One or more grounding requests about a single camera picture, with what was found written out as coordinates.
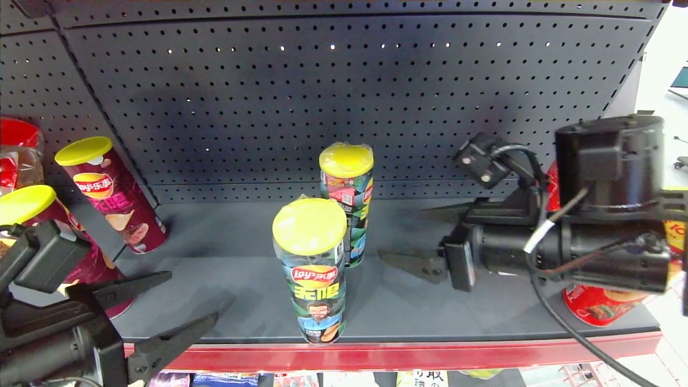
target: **red shelf edge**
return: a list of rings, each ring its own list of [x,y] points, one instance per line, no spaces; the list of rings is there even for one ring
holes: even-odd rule
[[[593,337],[614,358],[654,353],[661,331]],[[128,356],[133,344],[125,344]],[[594,361],[573,339],[510,342],[332,344],[196,344],[167,370],[283,372],[294,370],[459,370],[517,368]]]

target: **yellow plastic lid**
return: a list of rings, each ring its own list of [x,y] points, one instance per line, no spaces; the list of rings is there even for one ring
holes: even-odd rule
[[[346,213],[327,199],[295,200],[282,207],[272,222],[275,242],[296,255],[317,255],[333,249],[345,233]]]
[[[0,224],[24,223],[43,212],[57,195],[47,185],[32,185],[0,196]]]
[[[71,167],[91,161],[112,149],[108,137],[89,137],[62,148],[55,155],[55,162],[63,167]]]
[[[373,168],[373,149],[367,145],[334,143],[320,153],[320,169],[335,178],[355,178]]]

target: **gray shelf surface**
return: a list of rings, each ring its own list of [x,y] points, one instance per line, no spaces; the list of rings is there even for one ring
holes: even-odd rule
[[[379,249],[432,249],[451,225],[419,220],[419,209],[457,200],[373,200],[365,260],[348,269],[347,326],[339,342],[461,342],[567,337],[538,304],[527,278],[479,273],[474,292],[449,281],[423,282],[383,264]],[[157,251],[125,249],[117,265],[127,274],[172,271],[173,279],[139,296],[114,320],[127,341],[165,331],[212,311],[222,317],[202,342],[303,343],[271,224],[285,203],[244,202],[162,205],[171,228]],[[657,331],[648,310],[637,307],[611,327],[593,328],[563,305],[563,284],[547,286],[550,302],[586,335]]]

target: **potato chip can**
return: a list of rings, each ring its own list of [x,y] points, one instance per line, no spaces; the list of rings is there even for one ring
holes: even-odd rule
[[[607,326],[643,302],[647,294],[573,284],[563,290],[562,296],[576,317],[592,326]]]
[[[346,267],[361,263],[373,194],[373,150],[367,145],[334,143],[320,153],[321,197],[336,200],[347,216]]]
[[[303,338],[335,342],[344,330],[346,214],[331,200],[302,198],[282,207],[272,223]]]
[[[32,185],[10,192],[0,197],[0,224],[20,223],[25,226],[35,226],[46,220],[55,220],[66,224],[72,231],[91,242],[91,249],[87,255],[74,267],[60,286],[60,292],[74,284],[94,284],[124,279],[125,276],[115,264],[103,253],[103,250],[93,241],[84,230],[81,223],[72,215],[64,204],[57,198],[53,188],[47,185]],[[107,317],[115,318],[124,313],[132,300],[127,300],[117,306],[107,309]]]
[[[165,226],[109,138],[76,141],[57,152],[55,161],[134,253],[149,253],[165,242]]]

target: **lay's logo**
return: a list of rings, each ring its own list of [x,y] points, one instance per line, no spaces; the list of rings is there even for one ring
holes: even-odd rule
[[[309,289],[322,289],[337,278],[336,266],[309,264],[292,268],[292,279],[297,284]]]
[[[667,232],[667,242],[669,243],[669,248],[674,253],[683,253],[683,238],[686,233],[685,224],[683,222],[665,220],[664,230]]]
[[[97,174],[95,172],[85,172],[76,174],[72,178],[79,187],[81,193],[89,198],[102,200],[112,195],[114,182],[108,174]]]

